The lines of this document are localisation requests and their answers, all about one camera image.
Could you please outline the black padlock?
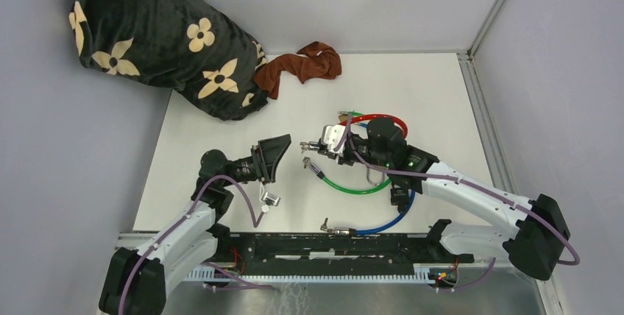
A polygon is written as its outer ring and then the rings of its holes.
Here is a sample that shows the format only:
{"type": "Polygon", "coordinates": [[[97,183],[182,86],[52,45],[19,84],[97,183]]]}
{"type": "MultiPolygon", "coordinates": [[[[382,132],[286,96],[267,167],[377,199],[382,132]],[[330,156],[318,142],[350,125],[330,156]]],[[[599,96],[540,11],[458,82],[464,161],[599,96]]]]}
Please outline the black padlock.
{"type": "Polygon", "coordinates": [[[390,203],[392,206],[402,208],[408,205],[410,202],[410,194],[408,190],[404,188],[391,188],[390,190],[390,203]]]}

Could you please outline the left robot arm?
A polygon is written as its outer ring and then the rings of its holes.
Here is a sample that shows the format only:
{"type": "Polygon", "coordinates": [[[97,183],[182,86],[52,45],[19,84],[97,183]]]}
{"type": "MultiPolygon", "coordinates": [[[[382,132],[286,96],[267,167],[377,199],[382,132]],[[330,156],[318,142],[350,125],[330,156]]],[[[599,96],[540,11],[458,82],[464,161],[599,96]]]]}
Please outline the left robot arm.
{"type": "Polygon", "coordinates": [[[258,227],[279,199],[262,191],[260,212],[255,212],[243,185],[274,183],[279,162],[291,145],[289,134],[259,140],[249,156],[230,160],[218,149],[200,159],[196,189],[191,200],[155,236],[133,247],[120,247],[112,255],[98,309],[105,314],[161,314],[168,296],[202,262],[223,261],[231,241],[219,234],[218,224],[228,211],[232,186],[244,199],[253,227],[258,227]]]}

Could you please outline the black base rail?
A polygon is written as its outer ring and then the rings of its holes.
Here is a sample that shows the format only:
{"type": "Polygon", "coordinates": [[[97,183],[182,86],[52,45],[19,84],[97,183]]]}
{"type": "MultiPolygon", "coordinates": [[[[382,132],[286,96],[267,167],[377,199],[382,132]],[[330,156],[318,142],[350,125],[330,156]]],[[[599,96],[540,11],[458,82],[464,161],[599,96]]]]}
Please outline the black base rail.
{"type": "Polygon", "coordinates": [[[244,275],[409,275],[416,264],[474,263],[471,254],[448,252],[424,233],[336,236],[326,233],[231,233],[211,257],[244,275]]]}

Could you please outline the red cable lock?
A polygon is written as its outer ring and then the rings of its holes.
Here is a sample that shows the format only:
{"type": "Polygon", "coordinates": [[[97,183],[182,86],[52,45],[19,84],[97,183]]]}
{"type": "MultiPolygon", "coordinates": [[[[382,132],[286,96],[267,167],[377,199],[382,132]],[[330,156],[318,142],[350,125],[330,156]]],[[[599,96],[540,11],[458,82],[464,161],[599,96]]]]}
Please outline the red cable lock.
{"type": "MultiPolygon", "coordinates": [[[[341,111],[338,113],[338,116],[342,113],[352,113],[354,115],[354,123],[352,125],[368,128],[370,124],[378,125],[378,124],[390,124],[393,127],[396,127],[398,132],[403,135],[404,138],[408,136],[408,126],[407,124],[400,118],[396,116],[392,116],[384,113],[359,113],[355,111],[341,111]]],[[[350,128],[346,128],[347,139],[351,136],[352,131],[350,128]]],[[[317,141],[304,141],[300,142],[299,146],[302,152],[313,151],[317,152],[323,149],[312,149],[311,143],[317,141]]]]}

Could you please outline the brown towel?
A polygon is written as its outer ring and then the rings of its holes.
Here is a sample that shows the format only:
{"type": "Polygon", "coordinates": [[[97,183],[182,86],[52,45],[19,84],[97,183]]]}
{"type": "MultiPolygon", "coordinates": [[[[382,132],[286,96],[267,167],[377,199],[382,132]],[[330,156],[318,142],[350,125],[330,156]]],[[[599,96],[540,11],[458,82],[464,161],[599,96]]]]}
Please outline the brown towel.
{"type": "Polygon", "coordinates": [[[314,41],[296,54],[282,54],[262,65],[253,80],[270,99],[277,99],[283,71],[295,76],[301,84],[314,78],[334,80],[342,74],[342,62],[332,46],[314,41]]]}

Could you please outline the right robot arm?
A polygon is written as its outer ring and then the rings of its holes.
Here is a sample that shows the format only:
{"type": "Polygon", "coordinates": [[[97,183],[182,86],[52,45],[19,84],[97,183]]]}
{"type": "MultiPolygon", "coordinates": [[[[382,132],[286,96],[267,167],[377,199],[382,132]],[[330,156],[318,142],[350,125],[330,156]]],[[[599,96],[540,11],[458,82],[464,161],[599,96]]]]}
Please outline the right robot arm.
{"type": "Polygon", "coordinates": [[[443,262],[452,254],[506,258],[537,280],[549,280],[558,265],[577,266],[581,261],[554,198],[546,194],[529,198],[480,183],[408,144],[404,129],[388,116],[369,120],[365,136],[353,133],[350,123],[343,121],[325,126],[317,141],[300,146],[339,165],[361,163],[386,175],[395,188],[440,199],[485,221],[484,225],[442,221],[439,234],[425,242],[432,261],[443,262]]]}

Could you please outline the black floral plush blanket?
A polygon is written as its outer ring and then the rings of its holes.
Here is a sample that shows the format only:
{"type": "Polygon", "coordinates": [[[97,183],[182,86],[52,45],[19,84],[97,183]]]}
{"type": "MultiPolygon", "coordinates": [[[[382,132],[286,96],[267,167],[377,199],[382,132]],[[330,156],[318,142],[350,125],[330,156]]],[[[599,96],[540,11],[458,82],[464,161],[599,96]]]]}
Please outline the black floral plush blanket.
{"type": "Polygon", "coordinates": [[[81,65],[178,92],[223,121],[268,103],[254,80],[260,43],[204,0],[72,0],[69,22],[81,65]]]}

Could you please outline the small brass padlock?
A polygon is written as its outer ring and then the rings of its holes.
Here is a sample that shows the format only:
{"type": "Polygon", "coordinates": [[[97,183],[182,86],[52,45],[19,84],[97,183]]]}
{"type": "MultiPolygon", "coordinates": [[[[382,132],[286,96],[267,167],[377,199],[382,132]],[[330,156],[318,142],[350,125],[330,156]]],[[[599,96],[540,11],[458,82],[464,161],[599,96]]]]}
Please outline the small brass padlock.
{"type": "Polygon", "coordinates": [[[354,115],[352,113],[342,113],[338,116],[339,124],[343,127],[350,128],[354,123],[354,115]]]}

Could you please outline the aluminium frame rail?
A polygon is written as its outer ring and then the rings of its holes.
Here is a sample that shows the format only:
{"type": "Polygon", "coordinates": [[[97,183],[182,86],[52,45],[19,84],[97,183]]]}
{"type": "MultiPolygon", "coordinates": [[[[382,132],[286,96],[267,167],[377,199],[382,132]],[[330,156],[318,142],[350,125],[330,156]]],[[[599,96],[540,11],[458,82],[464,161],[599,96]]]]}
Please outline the aluminium frame rail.
{"type": "Polygon", "coordinates": [[[546,31],[550,0],[494,0],[464,52],[467,87],[496,187],[556,197],[549,161],[556,81],[546,31]]]}

